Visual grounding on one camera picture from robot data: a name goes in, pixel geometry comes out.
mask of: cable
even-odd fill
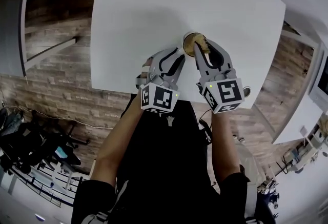
[[[206,114],[207,112],[209,112],[209,111],[211,111],[211,109],[207,110],[207,111],[206,111],[206,112],[200,117],[200,119],[198,120],[198,125],[199,125],[199,121],[202,119],[202,117],[205,116],[205,114]]]
[[[88,126],[88,127],[91,127],[91,128],[113,129],[113,128],[110,128],[110,127],[94,127],[94,126],[92,126],[92,125],[89,125],[89,124],[83,123],[83,122],[81,122],[81,121],[78,121],[78,120],[75,120],[75,119],[71,119],[71,118],[69,118],[69,117],[51,117],[51,116],[47,116],[47,115],[45,115],[44,113],[41,113],[41,112],[39,112],[39,111],[37,111],[37,110],[35,110],[35,109],[27,110],[27,109],[21,108],[21,107],[19,107],[19,106],[5,106],[5,108],[6,108],[6,107],[7,107],[7,108],[12,108],[12,109],[14,109],[14,108],[19,108],[19,109],[24,110],[24,111],[26,111],[26,112],[36,111],[36,112],[38,112],[39,114],[46,116],[47,118],[51,118],[51,119],[59,119],[59,120],[71,120],[71,121],[75,121],[75,122],[77,122],[77,123],[80,123],[80,124],[82,124],[82,125],[85,125],[85,126]]]
[[[5,95],[4,95],[3,91],[2,91],[1,86],[0,86],[0,92],[1,92],[1,95],[2,95],[2,97],[4,99],[3,101],[6,102]]]

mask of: person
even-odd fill
[[[172,218],[246,223],[249,179],[240,171],[229,115],[212,113],[218,194],[207,171],[208,141],[191,103],[178,100],[173,112],[160,115],[144,112],[140,103],[139,91],[103,142],[91,179],[78,186],[72,224]]]

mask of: white cable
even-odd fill
[[[72,120],[72,121],[75,121],[75,122],[77,122],[77,123],[80,123],[80,124],[82,124],[82,125],[85,125],[85,126],[88,126],[88,127],[91,127],[91,128],[113,129],[113,128],[110,128],[110,127],[94,127],[94,126],[92,126],[92,125],[89,125],[89,124],[83,123],[83,122],[81,122],[81,121],[71,119],[71,118],[69,118],[69,117],[50,117],[50,116],[47,116],[47,115],[45,115],[44,113],[41,113],[41,112],[39,112],[39,111],[37,111],[37,110],[35,110],[35,109],[27,110],[27,109],[22,108],[22,107],[19,107],[19,106],[4,106],[4,107],[5,107],[5,108],[19,108],[19,109],[22,109],[22,110],[24,110],[24,111],[26,111],[26,112],[36,111],[36,112],[38,112],[39,114],[46,116],[47,118],[51,118],[51,119],[60,119],[60,120],[65,120],[65,119],[67,119],[67,120]]]

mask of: strap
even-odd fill
[[[257,221],[256,219],[250,219],[246,221],[246,224],[263,224],[263,222]]]
[[[96,217],[98,220],[105,222],[106,219],[108,218],[108,214],[99,211]]]
[[[87,216],[81,224],[105,224],[104,220],[98,219],[98,214],[97,215],[89,215]]]
[[[128,182],[129,182],[128,180],[124,182],[123,187],[121,188],[121,190],[119,191],[119,193],[117,195],[116,202],[115,202],[114,206],[112,207],[112,209],[109,211],[109,213],[111,213],[113,211],[113,209],[115,208],[116,204],[118,203],[119,199],[121,198],[122,194],[124,193],[125,189],[127,188]]]
[[[255,183],[247,184],[247,198],[245,206],[245,218],[254,217],[257,201],[257,186]]]

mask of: floor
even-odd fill
[[[72,37],[77,43],[42,61],[27,71],[27,78],[0,76],[0,97],[7,105],[36,109],[52,117],[68,117],[79,124],[73,137],[90,139],[75,153],[81,159],[80,170],[90,172],[102,141],[119,120],[129,95],[91,88],[90,29],[93,0],[28,0],[26,45],[28,55],[36,54]],[[256,100],[274,128],[279,127],[300,90],[312,57],[311,48],[281,38],[268,76]],[[208,105],[193,104],[200,118]],[[25,112],[27,119],[30,113]],[[251,110],[230,113],[234,134],[245,138],[245,145],[266,169],[298,142],[272,145],[271,137]],[[210,112],[203,117],[210,124]],[[68,128],[69,120],[60,123]]]

